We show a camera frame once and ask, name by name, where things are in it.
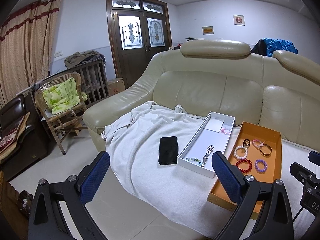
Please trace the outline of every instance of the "rattan chair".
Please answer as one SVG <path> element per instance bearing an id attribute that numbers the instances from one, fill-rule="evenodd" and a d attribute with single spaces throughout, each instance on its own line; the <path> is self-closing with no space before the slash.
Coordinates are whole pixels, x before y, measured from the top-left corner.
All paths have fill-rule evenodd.
<path id="1" fill-rule="evenodd" d="M 77 87 L 77 92 L 80 98 L 80 104 L 72 107 L 71 109 L 63 111 L 57 115 L 48 117 L 46 114 L 46 110 L 48 106 L 43 98 L 43 91 L 48 89 L 49 87 L 65 82 L 71 77 L 73 77 L 76 80 L 76 87 Z M 35 93 L 35 103 L 37 108 L 41 112 L 42 116 L 45 118 L 49 126 L 49 129 L 59 146 L 59 149 L 61 150 L 62 154 L 65 155 L 66 152 L 64 151 L 61 143 L 66 138 L 66 136 L 72 131 L 78 134 L 80 130 L 87 129 L 87 127 L 82 127 L 80 123 L 82 120 L 82 115 L 78 116 L 76 114 L 76 112 L 81 112 L 81 111 L 84 112 L 87 110 L 81 95 L 80 74 L 77 72 L 73 72 L 73 73 L 67 73 L 58 77 L 48 78 L 47 80 L 44 80 L 44 83 L 40 84 L 40 88 Z"/>

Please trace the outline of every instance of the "framed picture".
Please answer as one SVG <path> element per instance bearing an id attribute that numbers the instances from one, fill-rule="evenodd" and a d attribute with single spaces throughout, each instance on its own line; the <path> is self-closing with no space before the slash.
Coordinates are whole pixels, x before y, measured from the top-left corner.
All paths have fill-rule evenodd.
<path id="1" fill-rule="evenodd" d="M 243 15 L 234 15 L 233 21 L 235 22 L 235 25 L 245 25 Z"/>
<path id="2" fill-rule="evenodd" d="M 213 26 L 202 27 L 203 34 L 213 34 Z"/>

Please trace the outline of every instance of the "blue gripper pad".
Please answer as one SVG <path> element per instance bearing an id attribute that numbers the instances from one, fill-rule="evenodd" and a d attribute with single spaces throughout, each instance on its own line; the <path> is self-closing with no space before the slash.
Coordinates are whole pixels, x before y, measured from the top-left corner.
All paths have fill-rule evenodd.
<path id="1" fill-rule="evenodd" d="M 215 152 L 212 155 L 212 168 L 214 169 L 214 172 L 217 174 L 230 200 L 239 205 L 242 202 L 243 197 L 242 185 L 237 177 L 243 179 L 244 176 L 237 167 L 236 169 L 233 167 L 236 166 L 231 165 L 222 152 Z"/>
<path id="2" fill-rule="evenodd" d="M 80 201 L 83 205 L 92 201 L 109 166 L 109 154 L 100 152 L 93 162 L 80 172 L 77 189 L 80 192 Z"/>
<path id="3" fill-rule="evenodd" d="M 320 166 L 320 153 L 315 152 L 315 151 L 311 151 L 309 153 L 309 161 Z"/>

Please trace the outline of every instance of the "black cable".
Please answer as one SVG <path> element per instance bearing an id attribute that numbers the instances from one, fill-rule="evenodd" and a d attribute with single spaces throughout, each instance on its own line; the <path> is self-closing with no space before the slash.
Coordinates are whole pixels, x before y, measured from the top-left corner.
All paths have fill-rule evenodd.
<path id="1" fill-rule="evenodd" d="M 300 210 L 298 211 L 298 213 L 296 214 L 296 216 L 294 217 L 294 219 L 292 220 L 292 222 L 294 222 L 296 220 L 296 218 L 298 217 L 298 215 L 300 215 L 301 211 L 303 210 L 304 207 L 300 208 Z"/>

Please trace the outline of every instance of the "white box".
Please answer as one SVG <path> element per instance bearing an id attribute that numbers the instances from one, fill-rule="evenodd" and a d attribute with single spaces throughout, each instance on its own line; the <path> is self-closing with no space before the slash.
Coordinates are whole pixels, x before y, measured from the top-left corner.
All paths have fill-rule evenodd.
<path id="1" fill-rule="evenodd" d="M 211 119 L 220 119 L 223 120 L 222 128 L 227 128 L 230 130 L 228 135 L 225 135 L 220 132 L 215 132 L 212 130 L 204 129 L 206 124 Z M 235 122 L 235 118 L 233 116 L 219 114 L 215 112 L 210 112 L 208 116 L 204 119 L 201 126 L 198 128 L 196 133 L 193 135 L 191 140 L 185 146 L 183 151 L 178 155 L 178 165 L 185 167 L 189 170 L 195 171 L 199 174 L 207 176 L 209 178 L 213 178 L 215 172 L 212 168 L 211 158 L 214 152 L 220 151 L 224 154 L 226 150 L 231 131 L 233 128 L 233 124 Z M 209 158 L 206 162 L 205 167 L 201 167 L 198 163 L 188 162 L 185 158 L 198 158 L 199 160 L 203 160 L 203 157 L 207 153 L 207 148 L 209 145 L 214 146 L 214 151 L 209 155 Z"/>

